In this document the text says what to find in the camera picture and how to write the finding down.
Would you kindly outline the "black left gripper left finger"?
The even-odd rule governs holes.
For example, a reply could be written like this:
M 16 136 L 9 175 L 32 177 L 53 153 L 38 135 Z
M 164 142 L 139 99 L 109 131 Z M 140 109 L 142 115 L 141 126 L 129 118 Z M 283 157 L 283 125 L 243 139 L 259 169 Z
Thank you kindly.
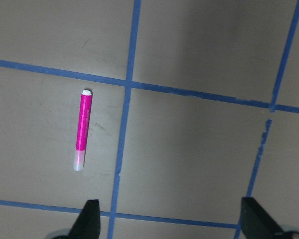
M 99 200 L 88 200 L 72 226 L 68 239 L 98 239 L 101 232 Z

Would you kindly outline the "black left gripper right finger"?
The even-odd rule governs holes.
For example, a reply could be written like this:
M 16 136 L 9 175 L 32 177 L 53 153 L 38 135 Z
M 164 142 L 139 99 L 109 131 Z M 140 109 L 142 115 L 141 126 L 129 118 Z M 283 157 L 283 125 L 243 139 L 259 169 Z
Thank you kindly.
M 247 239 L 292 239 L 252 197 L 241 199 L 241 230 Z

